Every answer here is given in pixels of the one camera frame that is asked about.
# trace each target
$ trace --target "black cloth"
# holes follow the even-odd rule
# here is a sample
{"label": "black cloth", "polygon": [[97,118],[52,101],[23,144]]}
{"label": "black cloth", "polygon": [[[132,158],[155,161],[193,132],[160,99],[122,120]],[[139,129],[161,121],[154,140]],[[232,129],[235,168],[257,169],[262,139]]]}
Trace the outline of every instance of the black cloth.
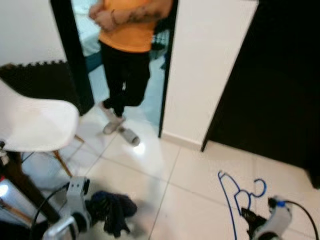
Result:
{"label": "black cloth", "polygon": [[137,205],[127,195],[98,191],[86,201],[86,208],[93,224],[104,221],[103,230],[115,238],[121,236],[121,230],[130,233],[125,218],[137,212]]}
{"label": "black cloth", "polygon": [[150,78],[149,52],[131,53],[114,49],[102,42],[100,45],[109,87],[109,98],[103,104],[121,117],[125,106],[136,107],[144,100]]}

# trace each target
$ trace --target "cable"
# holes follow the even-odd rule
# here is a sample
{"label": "cable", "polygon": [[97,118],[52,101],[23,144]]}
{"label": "cable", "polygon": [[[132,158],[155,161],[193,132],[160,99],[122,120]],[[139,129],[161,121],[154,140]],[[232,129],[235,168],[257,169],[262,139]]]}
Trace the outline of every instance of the cable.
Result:
{"label": "cable", "polygon": [[309,219],[310,219],[310,221],[311,221],[311,223],[312,223],[313,229],[314,229],[315,240],[319,240],[319,235],[318,235],[317,227],[316,227],[315,221],[312,219],[310,213],[309,213],[302,205],[300,205],[299,203],[296,203],[296,202],[290,201],[290,200],[284,200],[283,202],[289,203],[289,204],[294,204],[294,205],[300,207],[300,208],[307,214],[307,216],[309,217]]}
{"label": "cable", "polygon": [[33,221],[32,221],[32,224],[31,224],[31,228],[30,228],[30,234],[29,234],[29,240],[33,240],[33,232],[34,232],[34,228],[35,228],[35,225],[36,225],[36,222],[37,222],[37,218],[38,218],[38,215],[42,209],[42,207],[45,205],[46,202],[49,201],[50,198],[52,198],[53,195],[55,195],[57,192],[60,192],[62,189],[66,189],[68,188],[69,186],[69,182],[66,183],[65,185],[63,185],[62,187],[58,188],[57,190],[53,191],[45,200],[43,200],[43,202],[40,204],[39,208],[37,209],[35,215],[34,215],[34,218],[33,218]]}

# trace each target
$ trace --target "black door frame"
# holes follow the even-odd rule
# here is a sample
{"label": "black door frame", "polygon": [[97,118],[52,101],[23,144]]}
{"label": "black door frame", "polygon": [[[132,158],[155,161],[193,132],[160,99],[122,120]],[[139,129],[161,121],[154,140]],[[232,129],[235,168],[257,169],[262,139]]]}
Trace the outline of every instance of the black door frame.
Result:
{"label": "black door frame", "polygon": [[[78,29],[75,21],[72,3],[71,3],[71,0],[50,0],[50,2],[51,2],[54,18],[56,21],[56,25],[60,33],[61,42],[62,42],[65,55],[70,67],[70,71],[73,75],[75,88],[76,88],[77,94],[81,96],[79,97],[80,104],[82,107],[82,109],[80,109],[80,113],[83,115],[84,113],[88,112],[95,103],[94,103],[89,76],[87,73],[86,60],[83,55],[81,43],[79,40]],[[172,47],[173,47],[173,42],[175,37],[178,4],[179,4],[178,0],[173,0],[173,6],[172,6],[173,17],[170,20],[168,51],[166,53],[166,58],[165,58],[166,68],[165,68],[165,75],[164,75],[161,114],[160,114],[160,122],[159,122],[159,133],[158,133],[159,138],[161,137],[163,123],[164,123],[167,88],[168,88],[168,82],[169,82]]]}

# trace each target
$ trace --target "bracelet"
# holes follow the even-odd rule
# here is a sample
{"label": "bracelet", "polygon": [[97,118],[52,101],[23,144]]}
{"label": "bracelet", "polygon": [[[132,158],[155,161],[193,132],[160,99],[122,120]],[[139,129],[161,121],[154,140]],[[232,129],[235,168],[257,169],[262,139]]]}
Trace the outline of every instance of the bracelet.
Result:
{"label": "bracelet", "polygon": [[118,26],[119,24],[116,22],[116,18],[115,18],[115,14],[114,13],[115,13],[115,9],[113,9],[111,11],[111,20],[112,20],[113,25]]}

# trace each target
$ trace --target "tattoo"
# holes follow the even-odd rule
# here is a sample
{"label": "tattoo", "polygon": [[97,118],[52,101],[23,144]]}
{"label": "tattoo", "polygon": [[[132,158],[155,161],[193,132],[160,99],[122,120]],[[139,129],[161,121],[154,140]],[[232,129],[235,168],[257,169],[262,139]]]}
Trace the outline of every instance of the tattoo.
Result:
{"label": "tattoo", "polygon": [[127,23],[148,23],[151,21],[158,21],[161,19],[161,12],[154,11],[150,12],[146,9],[145,6],[138,8],[135,11],[132,11],[128,17]]}

